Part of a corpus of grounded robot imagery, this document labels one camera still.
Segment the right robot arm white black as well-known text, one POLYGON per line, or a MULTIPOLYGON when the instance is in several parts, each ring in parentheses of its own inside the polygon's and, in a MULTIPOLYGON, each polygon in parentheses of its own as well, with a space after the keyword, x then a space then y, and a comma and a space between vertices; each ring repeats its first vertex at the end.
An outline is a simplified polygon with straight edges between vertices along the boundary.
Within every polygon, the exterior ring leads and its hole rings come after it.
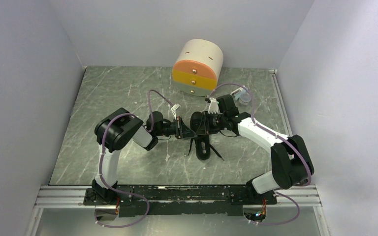
POLYGON ((207 98, 210 106, 203 112, 194 112, 190 118, 190 129, 196 133, 196 155, 209 158, 213 147, 209 136, 223 130, 244 137, 265 149, 271 158, 271 170, 248 181, 246 198, 257 204, 266 192, 289 189, 297 184, 309 184, 315 170, 306 144, 299 135, 288 136, 261 124, 247 112, 239 112, 231 95, 217 99, 207 98))

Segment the black shoelace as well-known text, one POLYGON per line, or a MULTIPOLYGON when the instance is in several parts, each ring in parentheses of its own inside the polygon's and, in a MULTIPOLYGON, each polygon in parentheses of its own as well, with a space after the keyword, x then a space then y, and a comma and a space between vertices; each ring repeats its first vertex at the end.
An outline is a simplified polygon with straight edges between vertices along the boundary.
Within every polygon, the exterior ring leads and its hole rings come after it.
POLYGON ((192 145, 195 146, 196 157, 201 160, 207 160, 210 158, 211 152, 215 153, 219 158, 223 160, 223 157, 218 153, 218 151, 210 144, 210 137, 208 135, 197 136, 190 140, 189 152, 190 154, 192 145))

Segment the black shoe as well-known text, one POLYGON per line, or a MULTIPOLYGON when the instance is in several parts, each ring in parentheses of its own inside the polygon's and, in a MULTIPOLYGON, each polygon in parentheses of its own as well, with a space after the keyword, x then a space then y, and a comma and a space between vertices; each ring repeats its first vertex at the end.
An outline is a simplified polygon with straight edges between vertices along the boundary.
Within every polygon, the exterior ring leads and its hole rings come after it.
POLYGON ((210 157, 211 150, 209 136, 200 128, 202 125, 204 125, 203 113, 194 112, 190 118, 190 128, 197 133, 197 137, 191 139, 190 145, 194 141, 196 157, 204 161, 210 157))

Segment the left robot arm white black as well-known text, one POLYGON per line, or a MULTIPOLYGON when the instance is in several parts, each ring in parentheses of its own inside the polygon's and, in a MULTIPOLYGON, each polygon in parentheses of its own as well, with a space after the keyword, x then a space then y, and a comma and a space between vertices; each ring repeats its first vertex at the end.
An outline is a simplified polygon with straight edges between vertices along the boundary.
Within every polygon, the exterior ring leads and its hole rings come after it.
POLYGON ((97 174, 92 182, 95 194, 94 202, 113 203, 118 196, 117 167, 121 150, 130 142, 137 143, 149 151, 158 144, 160 136, 176 139, 197 137, 179 117, 173 121, 163 118, 159 111, 149 115, 146 123, 124 108, 119 108, 95 127, 94 133, 98 143, 100 158, 97 174))

